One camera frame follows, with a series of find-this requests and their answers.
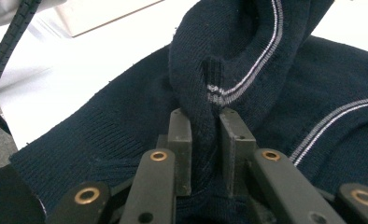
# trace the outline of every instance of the black plastic part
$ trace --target black plastic part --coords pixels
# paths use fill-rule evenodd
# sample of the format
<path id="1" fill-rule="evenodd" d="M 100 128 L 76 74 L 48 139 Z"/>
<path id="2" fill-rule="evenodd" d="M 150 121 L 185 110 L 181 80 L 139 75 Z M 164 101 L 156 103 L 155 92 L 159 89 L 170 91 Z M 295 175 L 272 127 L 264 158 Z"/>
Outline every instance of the black plastic part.
<path id="1" fill-rule="evenodd" d="M 38 9 L 41 0 L 22 0 L 18 10 L 0 43 L 0 78 L 21 36 Z M 0 128 L 10 133 L 6 121 L 0 115 Z"/>
<path id="2" fill-rule="evenodd" d="M 174 190 L 175 154 L 168 149 L 146 152 L 135 174 L 120 224 L 175 223 Z"/>
<path id="3" fill-rule="evenodd" d="M 176 196 L 189 196 L 191 194 L 191 124 L 181 109 L 174 110 L 170 115 L 167 148 L 176 155 Z"/>
<path id="4" fill-rule="evenodd" d="M 0 168 L 0 224 L 45 224 L 40 201 L 11 165 Z"/>
<path id="5" fill-rule="evenodd" d="M 236 111 L 224 108 L 219 115 L 222 147 L 222 175 L 230 197 L 248 195 L 245 164 L 257 149 L 257 142 Z"/>
<path id="6" fill-rule="evenodd" d="M 249 166 L 278 223 L 346 223 L 284 154 L 258 149 Z"/>
<path id="7" fill-rule="evenodd" d="M 107 207 L 112 215 L 108 223 L 118 223 L 122 217 L 123 208 L 128 199 L 133 182 L 134 178 L 130 178 L 111 189 L 111 198 L 108 201 Z"/>
<path id="8" fill-rule="evenodd" d="M 335 197 L 335 206 L 347 223 L 368 224 L 368 187 L 342 185 Z"/>
<path id="9" fill-rule="evenodd" d="M 80 184 L 63 196 L 47 224 L 106 224 L 111 216 L 105 209 L 109 198 L 105 183 Z"/>

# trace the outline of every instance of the navy sweater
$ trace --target navy sweater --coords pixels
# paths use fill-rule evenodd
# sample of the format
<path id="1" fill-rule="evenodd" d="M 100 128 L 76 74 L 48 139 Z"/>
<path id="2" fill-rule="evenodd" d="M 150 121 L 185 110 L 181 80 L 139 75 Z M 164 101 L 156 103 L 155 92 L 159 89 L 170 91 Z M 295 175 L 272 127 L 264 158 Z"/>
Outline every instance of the navy sweater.
<path id="1" fill-rule="evenodd" d="M 309 37 L 332 1 L 203 0 L 172 44 L 135 64 L 11 158 L 47 215 L 86 180 L 116 186 L 182 107 L 193 134 L 192 195 L 177 223 L 248 223 L 218 172 L 217 115 L 228 106 L 260 147 L 285 153 L 330 193 L 368 185 L 368 52 Z"/>

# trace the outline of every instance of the striped trim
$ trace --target striped trim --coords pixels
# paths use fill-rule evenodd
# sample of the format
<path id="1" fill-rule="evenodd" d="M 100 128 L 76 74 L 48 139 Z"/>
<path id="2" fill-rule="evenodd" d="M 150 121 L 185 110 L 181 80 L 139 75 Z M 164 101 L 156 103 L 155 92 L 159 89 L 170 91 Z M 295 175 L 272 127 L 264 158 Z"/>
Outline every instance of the striped trim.
<path id="1" fill-rule="evenodd" d="M 208 90 L 211 91 L 207 94 L 208 100 L 210 102 L 224 106 L 239 98 L 251 85 L 251 83 L 253 83 L 256 76 L 272 57 L 278 44 L 280 43 L 281 37 L 283 36 L 283 7 L 280 1 L 281 0 L 271 1 L 275 17 L 274 32 L 269 44 L 263 50 L 260 57 L 253 64 L 248 73 L 242 78 L 242 80 L 240 80 L 240 82 L 238 82 L 234 87 L 224 90 L 218 86 L 207 85 Z"/>
<path id="2" fill-rule="evenodd" d="M 332 126 L 337 120 L 344 115 L 356 111 L 358 109 L 368 106 L 368 99 L 356 101 L 347 105 L 343 105 L 335 109 L 327 117 L 325 117 L 318 125 L 313 128 L 309 135 L 299 145 L 290 156 L 290 160 L 295 166 L 298 166 L 306 154 L 311 150 L 312 146 L 318 141 L 318 139 L 326 132 L 326 130 Z"/>

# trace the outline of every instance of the screw hole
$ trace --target screw hole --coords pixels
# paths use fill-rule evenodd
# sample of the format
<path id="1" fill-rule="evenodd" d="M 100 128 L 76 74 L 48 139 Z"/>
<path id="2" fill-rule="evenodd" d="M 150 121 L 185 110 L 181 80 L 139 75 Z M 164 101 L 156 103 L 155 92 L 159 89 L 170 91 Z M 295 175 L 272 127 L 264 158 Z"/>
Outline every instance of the screw hole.
<path id="1" fill-rule="evenodd" d="M 314 223 L 317 223 L 317 224 L 327 224 L 328 223 L 326 217 L 319 213 L 311 212 L 309 214 L 309 218 L 310 220 L 312 220 Z"/>
<path id="2" fill-rule="evenodd" d="M 142 213 L 138 216 L 138 221 L 140 223 L 150 223 L 154 219 L 154 216 L 151 213 Z"/>
<path id="3" fill-rule="evenodd" d="M 368 206 L 368 192 L 361 189 L 353 189 L 351 191 L 352 197 L 359 203 Z"/>
<path id="4" fill-rule="evenodd" d="M 151 154 L 151 159 L 153 161 L 164 161 L 167 158 L 167 154 L 162 151 L 156 151 Z"/>
<path id="5" fill-rule="evenodd" d="M 278 161 L 280 160 L 279 154 L 275 153 L 274 151 L 264 151 L 262 153 L 263 157 L 270 161 Z"/>
<path id="6" fill-rule="evenodd" d="M 80 190 L 74 201 L 78 204 L 87 204 L 94 202 L 100 195 L 100 191 L 97 188 L 85 188 Z"/>

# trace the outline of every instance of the machine part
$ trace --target machine part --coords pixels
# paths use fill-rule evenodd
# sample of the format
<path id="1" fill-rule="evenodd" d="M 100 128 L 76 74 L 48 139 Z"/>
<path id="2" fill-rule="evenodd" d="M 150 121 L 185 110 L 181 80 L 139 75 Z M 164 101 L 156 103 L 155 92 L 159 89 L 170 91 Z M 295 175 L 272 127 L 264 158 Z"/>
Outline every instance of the machine part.
<path id="1" fill-rule="evenodd" d="M 335 197 L 335 206 L 347 223 L 368 224 L 368 187 L 342 185 Z"/>
<path id="2" fill-rule="evenodd" d="M 50 7 L 56 7 L 64 2 L 66 2 L 66 0 L 43 0 L 37 12 Z M 20 3 L 21 0 L 0 0 L 0 26 L 12 21 Z"/>
<path id="3" fill-rule="evenodd" d="M 284 154 L 258 149 L 250 162 L 248 166 L 279 223 L 346 223 Z"/>
<path id="4" fill-rule="evenodd" d="M 108 185 L 86 182 L 70 189 L 60 200 L 47 224 L 101 224 L 110 214 L 106 205 L 110 198 Z"/>
<path id="5" fill-rule="evenodd" d="M 22 0 L 0 43 L 0 78 L 21 36 L 35 15 L 41 0 Z M 0 128 L 10 134 L 6 121 L 0 115 Z"/>
<path id="6" fill-rule="evenodd" d="M 181 109 L 176 109 L 170 114 L 167 148 L 176 155 L 176 196 L 189 196 L 191 194 L 191 124 Z"/>
<path id="7" fill-rule="evenodd" d="M 246 160 L 257 142 L 236 111 L 224 108 L 219 115 L 222 150 L 222 175 L 230 197 L 248 195 L 243 173 Z"/>
<path id="8" fill-rule="evenodd" d="M 175 223 L 175 160 L 168 149 L 143 155 L 120 224 Z"/>

